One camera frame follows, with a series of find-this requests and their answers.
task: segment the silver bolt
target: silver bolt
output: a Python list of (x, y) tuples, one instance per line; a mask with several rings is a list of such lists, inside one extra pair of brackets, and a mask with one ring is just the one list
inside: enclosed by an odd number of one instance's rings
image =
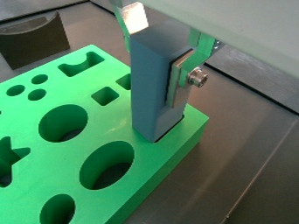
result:
[(200, 88), (208, 80), (208, 75), (201, 71), (197, 66), (188, 73), (188, 77), (188, 82), (197, 88)]

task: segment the gray table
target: gray table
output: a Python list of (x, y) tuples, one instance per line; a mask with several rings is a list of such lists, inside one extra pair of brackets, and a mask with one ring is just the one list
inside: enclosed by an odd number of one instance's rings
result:
[[(106, 11), (81, 3), (61, 9), (60, 17), (69, 51), (93, 44), (129, 65), (122, 33)], [(1, 81), (69, 51), (14, 71), (0, 59)], [(209, 81), (189, 98), (209, 116), (203, 138), (125, 223), (211, 224), (228, 214), (228, 223), (297, 223), (297, 116), (205, 70)]]
[(66, 5), (86, 2), (88, 0), (0, 0), (0, 21), (5, 21), (40, 11), (48, 11)]

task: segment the square hole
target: square hole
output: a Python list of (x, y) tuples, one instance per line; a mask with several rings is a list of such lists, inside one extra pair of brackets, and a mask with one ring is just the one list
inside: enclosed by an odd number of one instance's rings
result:
[(117, 97), (117, 92), (110, 87), (102, 87), (92, 96), (101, 106), (106, 106)]
[(130, 90), (130, 73), (116, 80), (116, 84), (125, 90)]

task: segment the oval hole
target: oval hole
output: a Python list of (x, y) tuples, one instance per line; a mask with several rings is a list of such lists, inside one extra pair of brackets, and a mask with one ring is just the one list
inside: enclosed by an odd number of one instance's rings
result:
[(70, 140), (85, 128), (88, 113), (77, 105), (64, 105), (50, 110), (40, 122), (41, 138), (58, 143)]
[(88, 156), (78, 173), (78, 181), (89, 190), (112, 186), (126, 174), (133, 163), (135, 150), (129, 143), (113, 142)]
[(41, 224), (66, 224), (74, 214), (74, 201), (66, 194), (53, 196), (41, 208)]

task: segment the metal bracket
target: metal bracket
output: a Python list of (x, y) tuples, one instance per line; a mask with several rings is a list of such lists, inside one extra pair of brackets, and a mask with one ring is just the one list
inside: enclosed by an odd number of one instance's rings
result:
[(109, 0), (110, 4), (114, 5), (117, 8), (124, 8), (129, 4), (135, 3), (136, 0)]
[(168, 84), (165, 104), (175, 108), (188, 99), (191, 86), (204, 85), (208, 75), (201, 71), (201, 65), (209, 56), (223, 47), (223, 44), (209, 35), (191, 28), (189, 45), (195, 50), (187, 52), (173, 63)]

